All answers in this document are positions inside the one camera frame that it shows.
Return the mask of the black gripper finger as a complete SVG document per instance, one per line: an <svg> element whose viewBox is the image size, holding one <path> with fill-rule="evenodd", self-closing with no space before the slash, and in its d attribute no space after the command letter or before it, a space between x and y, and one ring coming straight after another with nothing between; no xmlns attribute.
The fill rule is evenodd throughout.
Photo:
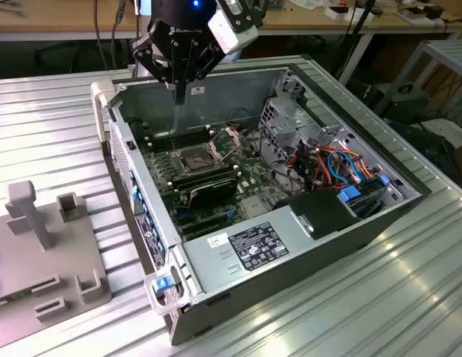
<svg viewBox="0 0 462 357"><path fill-rule="evenodd" d="M176 105L182 104L182 84L173 76L171 62L160 52L149 36L130 41L130 50L135 59L136 77L153 77L173 94Z"/></svg>
<svg viewBox="0 0 462 357"><path fill-rule="evenodd" d="M180 104L185 103L186 87L194 80L204 79L222 60L222 50L215 40L209 44L190 41L190 49L185 57L183 74L180 76Z"/></svg>

